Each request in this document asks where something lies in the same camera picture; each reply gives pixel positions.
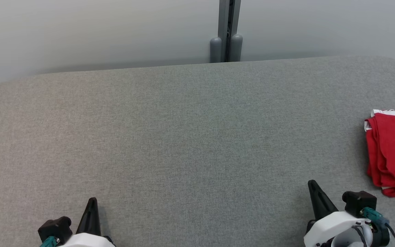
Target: white robot part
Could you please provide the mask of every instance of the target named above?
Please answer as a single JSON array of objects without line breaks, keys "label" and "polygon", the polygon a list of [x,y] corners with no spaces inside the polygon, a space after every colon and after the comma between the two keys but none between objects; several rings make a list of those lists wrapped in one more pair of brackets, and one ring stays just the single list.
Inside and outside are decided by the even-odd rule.
[{"label": "white robot part", "polygon": [[313,224],[304,236],[304,244],[306,247],[318,247],[317,244],[325,243],[331,238],[334,238],[331,247],[349,246],[357,242],[362,244],[357,231],[351,228],[360,226],[365,242],[370,246],[373,242],[373,234],[365,222],[371,220],[356,218],[345,211],[333,212]]},{"label": "white robot part", "polygon": [[89,233],[79,233],[72,235],[62,247],[115,247],[111,242],[102,236]]}]

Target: gray pole base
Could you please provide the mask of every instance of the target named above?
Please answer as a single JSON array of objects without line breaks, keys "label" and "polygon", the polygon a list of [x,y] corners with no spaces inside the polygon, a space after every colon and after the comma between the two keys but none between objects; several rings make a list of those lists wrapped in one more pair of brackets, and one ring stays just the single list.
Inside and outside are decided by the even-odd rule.
[{"label": "gray pole base", "polygon": [[222,40],[221,38],[212,38],[210,40],[210,62],[222,61]]},{"label": "gray pole base", "polygon": [[231,37],[231,49],[229,51],[229,61],[240,61],[242,54],[243,37],[236,34]]}]

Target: gray table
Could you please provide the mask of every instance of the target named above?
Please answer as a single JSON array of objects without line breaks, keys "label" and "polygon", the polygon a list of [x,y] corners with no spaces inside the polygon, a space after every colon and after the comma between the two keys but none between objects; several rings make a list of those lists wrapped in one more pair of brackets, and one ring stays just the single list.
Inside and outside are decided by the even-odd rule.
[{"label": "gray table", "polygon": [[303,246],[307,181],[365,190],[363,121],[395,61],[326,57],[37,75],[0,85],[0,246],[75,231],[97,197],[118,247]]}]

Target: folded red cloth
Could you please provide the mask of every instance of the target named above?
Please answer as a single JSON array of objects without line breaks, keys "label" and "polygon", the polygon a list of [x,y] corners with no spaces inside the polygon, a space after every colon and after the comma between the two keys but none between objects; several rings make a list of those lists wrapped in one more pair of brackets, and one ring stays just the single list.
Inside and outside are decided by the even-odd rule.
[{"label": "folded red cloth", "polygon": [[395,111],[373,110],[365,122],[368,175],[384,195],[395,197]]}]

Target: teal cable connector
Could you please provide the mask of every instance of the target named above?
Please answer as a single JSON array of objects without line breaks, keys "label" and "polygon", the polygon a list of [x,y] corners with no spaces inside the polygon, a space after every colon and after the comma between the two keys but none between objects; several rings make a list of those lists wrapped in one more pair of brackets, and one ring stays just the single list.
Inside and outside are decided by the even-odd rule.
[{"label": "teal cable connector", "polygon": [[48,237],[45,241],[40,245],[40,247],[56,247],[59,244],[59,239],[53,236]]},{"label": "teal cable connector", "polygon": [[389,220],[386,219],[381,213],[376,210],[366,207],[361,211],[362,216],[367,219],[372,220],[374,223],[379,224],[381,226],[385,226],[385,224],[389,224]]}]

